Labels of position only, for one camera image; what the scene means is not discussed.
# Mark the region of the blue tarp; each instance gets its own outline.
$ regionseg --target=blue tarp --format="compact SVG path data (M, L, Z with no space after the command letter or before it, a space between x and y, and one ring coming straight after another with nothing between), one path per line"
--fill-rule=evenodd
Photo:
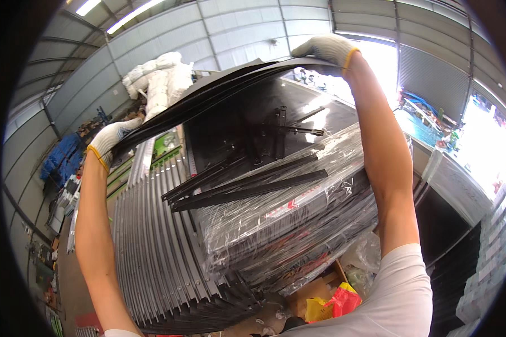
M46 181L54 170L59 177L59 181L55 181L57 188L62 188L69 176L75 174L82 160L83 148L79 146L79 137L77 134L71 134L62 138L60 143L54 147L47 158L41 165L40 178Z

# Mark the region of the warehouse wall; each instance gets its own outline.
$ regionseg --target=warehouse wall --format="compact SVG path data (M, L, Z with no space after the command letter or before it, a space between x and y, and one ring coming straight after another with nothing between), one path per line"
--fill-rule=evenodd
M169 51L195 69L224 70L256 58L276 60L312 35L330 32L325 0L205 0L151 17L91 55L48 104L61 133L76 130L102 106L107 114L130 103L121 78Z
M15 210L16 203L28 220L42 234L52 239L45 227L48 217L48 200L43 197L43 181L39 178L41 155L53 145L57 137L44 111L40 111L15 130L3 145L1 180L4 216L10 233L13 252L21 271L27 268L26 244L30 236L25 233L26 221Z
M333 0L332 3L336 31L360 32L399 42L400 69L419 70L408 72L411 78L402 78L412 83L400 84L410 91L427 93L425 99L434 101L433 106L444 108L451 118L459 121L471 63L469 20L461 5L445 1L448 5L443 6L426 0ZM493 92L496 101L492 103L506 115L506 75L502 63L475 22L472 32L474 78ZM416 60L415 64L405 68L404 63L410 60ZM442 76L427 77L446 72L452 74L445 80ZM442 92L451 93L444 106L438 102Z

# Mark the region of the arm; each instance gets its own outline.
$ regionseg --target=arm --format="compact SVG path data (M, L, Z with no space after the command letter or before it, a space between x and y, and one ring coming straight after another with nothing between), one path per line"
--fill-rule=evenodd
M121 329L142 336L129 315L118 286L107 214L107 167L110 162L107 152L118 142L118 137L114 139L113 136L120 126L123 129L138 124L140 121L111 124L100 131L88 147L75 228L75 252L103 330ZM104 159L99 153L105 153Z
M313 37L292 51L294 57L309 54L339 64L351 87L365 170L379 211L382 256L399 246L419 243L411 153L373 71L348 39L335 34Z

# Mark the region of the yellow glove cuff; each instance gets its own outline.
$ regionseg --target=yellow glove cuff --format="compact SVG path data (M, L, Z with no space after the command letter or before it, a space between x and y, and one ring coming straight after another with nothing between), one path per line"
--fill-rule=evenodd
M345 59L345 62L343 64L343 71L342 71L342 75L344 76L347 69L349 69L349 64L351 63L351 58L352 58L352 55L354 54L355 51L359 50L358 47L354 47L353 49L351 49L351 51L347 54L347 58Z
M103 167L105 167L105 169L107 170L107 173L108 173L109 166L103 160L103 158L101 158L101 155L99 154L99 152L95 149L95 147L92 144L88 145L88 147L86 148L86 153L88 153L88 151L90 151L90 150L92 150L95 153L95 155L98 157L99 162L101 163L101 165L103 165Z

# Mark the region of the roller shutter door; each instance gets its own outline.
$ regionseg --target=roller shutter door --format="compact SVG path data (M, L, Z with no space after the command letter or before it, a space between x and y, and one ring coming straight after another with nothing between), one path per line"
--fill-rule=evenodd
M401 46L399 85L425 99L456 123L467 101L468 74L454 66L408 46Z

